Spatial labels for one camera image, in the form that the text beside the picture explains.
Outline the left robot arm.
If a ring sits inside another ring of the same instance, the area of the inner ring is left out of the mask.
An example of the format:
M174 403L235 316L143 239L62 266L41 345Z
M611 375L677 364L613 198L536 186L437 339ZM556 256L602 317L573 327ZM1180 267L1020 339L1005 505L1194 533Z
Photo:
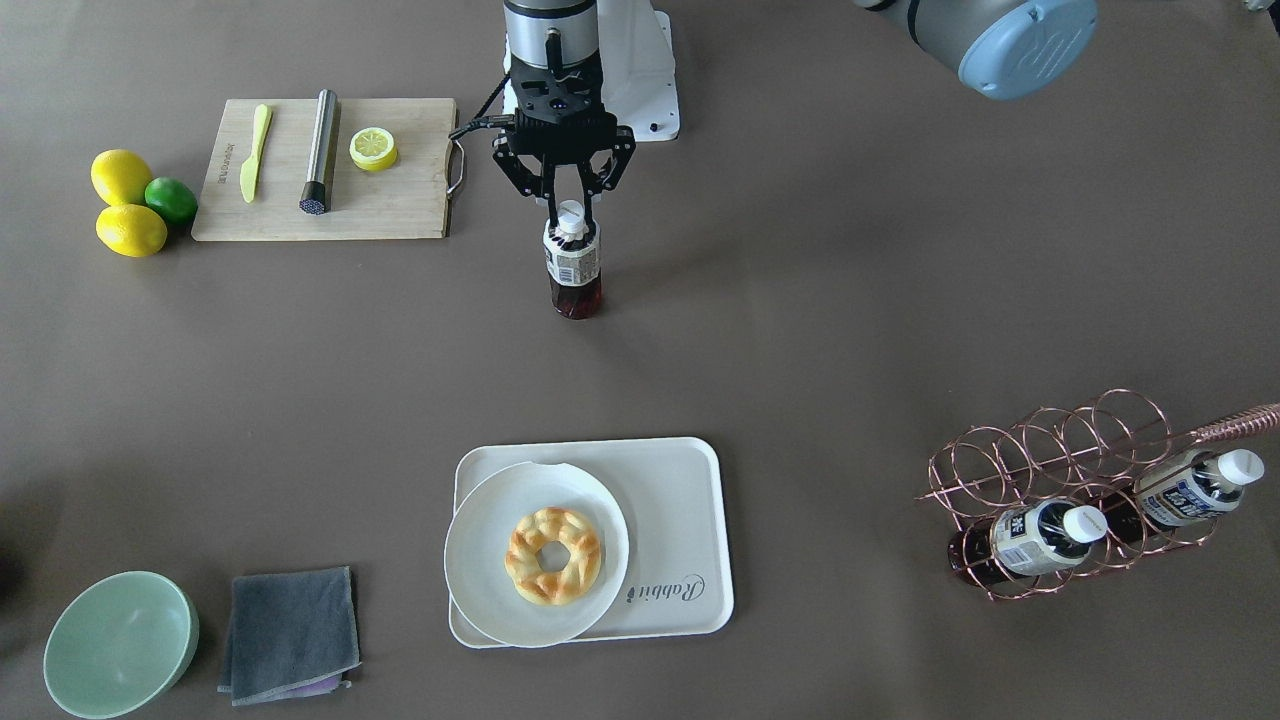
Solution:
M1089 44L1093 1L864 1L969 88L1033 94ZM637 142L678 133L675 55L666 15L649 1L507 1L500 114L493 156L513 187L558 224L556 173L577 170L585 208L613 190Z

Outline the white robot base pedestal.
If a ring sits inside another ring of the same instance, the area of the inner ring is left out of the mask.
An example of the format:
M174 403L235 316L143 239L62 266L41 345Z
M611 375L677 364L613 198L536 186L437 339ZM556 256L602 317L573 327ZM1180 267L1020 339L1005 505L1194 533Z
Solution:
M669 15L649 1L507 1L504 109L548 100L580 70L602 88L600 105L637 141L676 138L678 95Z

